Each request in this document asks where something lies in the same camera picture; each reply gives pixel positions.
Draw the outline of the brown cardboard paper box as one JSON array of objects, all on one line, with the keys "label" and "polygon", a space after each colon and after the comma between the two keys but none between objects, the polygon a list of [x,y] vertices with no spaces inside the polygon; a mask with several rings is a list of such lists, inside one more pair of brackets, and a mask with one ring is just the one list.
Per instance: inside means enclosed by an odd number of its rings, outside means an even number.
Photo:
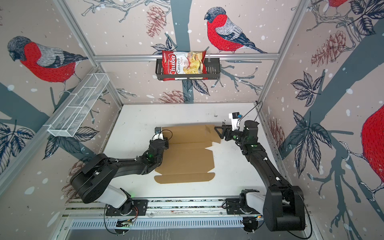
[{"label": "brown cardboard paper box", "polygon": [[155,169],[158,184],[209,182],[215,177],[213,151],[209,147],[220,143],[214,125],[164,127],[163,137],[169,139],[162,164]]}]

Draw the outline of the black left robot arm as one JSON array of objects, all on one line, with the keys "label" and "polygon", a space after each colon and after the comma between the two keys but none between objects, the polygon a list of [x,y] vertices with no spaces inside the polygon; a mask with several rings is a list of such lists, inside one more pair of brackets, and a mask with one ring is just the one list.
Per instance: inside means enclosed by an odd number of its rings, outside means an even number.
[{"label": "black left robot arm", "polygon": [[162,164],[168,148],[167,139],[156,139],[150,141],[142,156],[134,159],[115,159],[98,154],[72,176],[70,184],[85,204],[101,202],[121,208],[131,196],[110,185],[111,181],[117,177],[151,173]]}]

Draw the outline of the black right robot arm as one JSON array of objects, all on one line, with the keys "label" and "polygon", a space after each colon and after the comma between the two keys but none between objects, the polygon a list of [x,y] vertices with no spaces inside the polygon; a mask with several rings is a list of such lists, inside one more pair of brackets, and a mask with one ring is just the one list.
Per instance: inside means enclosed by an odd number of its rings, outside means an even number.
[{"label": "black right robot arm", "polygon": [[235,141],[243,156],[256,169],[266,193],[253,190],[242,192],[246,207],[259,212],[267,228],[276,231],[303,231],[306,227],[306,208],[303,191],[292,186],[270,161],[265,148],[258,139],[259,123],[245,121],[242,131],[230,125],[214,127],[222,140]]}]

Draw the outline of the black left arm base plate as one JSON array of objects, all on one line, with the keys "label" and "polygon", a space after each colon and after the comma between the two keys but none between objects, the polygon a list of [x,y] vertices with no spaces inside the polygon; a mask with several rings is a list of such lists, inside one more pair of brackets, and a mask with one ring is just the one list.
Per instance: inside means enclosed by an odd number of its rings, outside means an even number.
[{"label": "black left arm base plate", "polygon": [[111,205],[107,205],[106,216],[108,217],[136,217],[145,216],[148,209],[149,201],[146,199],[133,199],[128,200],[127,203],[120,208],[114,208]]}]

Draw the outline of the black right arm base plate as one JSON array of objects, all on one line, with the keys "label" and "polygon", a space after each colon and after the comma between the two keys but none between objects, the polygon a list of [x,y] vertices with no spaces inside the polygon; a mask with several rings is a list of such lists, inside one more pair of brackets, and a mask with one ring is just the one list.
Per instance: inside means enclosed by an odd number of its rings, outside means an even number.
[{"label": "black right arm base plate", "polygon": [[228,215],[261,215],[257,210],[250,208],[239,198],[227,198],[222,204],[222,208]]}]

